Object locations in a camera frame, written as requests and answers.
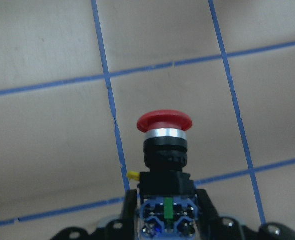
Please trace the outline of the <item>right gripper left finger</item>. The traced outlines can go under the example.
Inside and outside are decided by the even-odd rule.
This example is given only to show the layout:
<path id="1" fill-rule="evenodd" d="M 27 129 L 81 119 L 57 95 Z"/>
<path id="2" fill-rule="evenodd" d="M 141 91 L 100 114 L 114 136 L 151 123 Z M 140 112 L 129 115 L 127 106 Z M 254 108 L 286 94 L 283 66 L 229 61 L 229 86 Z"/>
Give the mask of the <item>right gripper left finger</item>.
<path id="1" fill-rule="evenodd" d="M 52 239 L 72 240 L 72 234 L 77 234 L 77 240 L 134 240 L 137 238 L 137 208 L 137 191 L 128 190 L 119 218 L 111 220 L 104 227 L 98 227 L 93 233 L 88 233 L 85 229 L 79 227 L 68 227 L 61 230 Z"/>

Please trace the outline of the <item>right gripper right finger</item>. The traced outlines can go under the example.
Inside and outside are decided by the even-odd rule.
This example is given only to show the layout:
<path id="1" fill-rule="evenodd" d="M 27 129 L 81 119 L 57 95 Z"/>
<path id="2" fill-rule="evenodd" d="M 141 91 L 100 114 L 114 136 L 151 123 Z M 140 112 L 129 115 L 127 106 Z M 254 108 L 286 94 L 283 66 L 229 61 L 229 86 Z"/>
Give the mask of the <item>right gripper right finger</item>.
<path id="1" fill-rule="evenodd" d="M 221 216 L 206 190 L 195 192 L 200 209 L 197 227 L 202 240 L 295 240 L 295 230 L 281 223 L 268 222 L 254 231 L 235 218 Z"/>

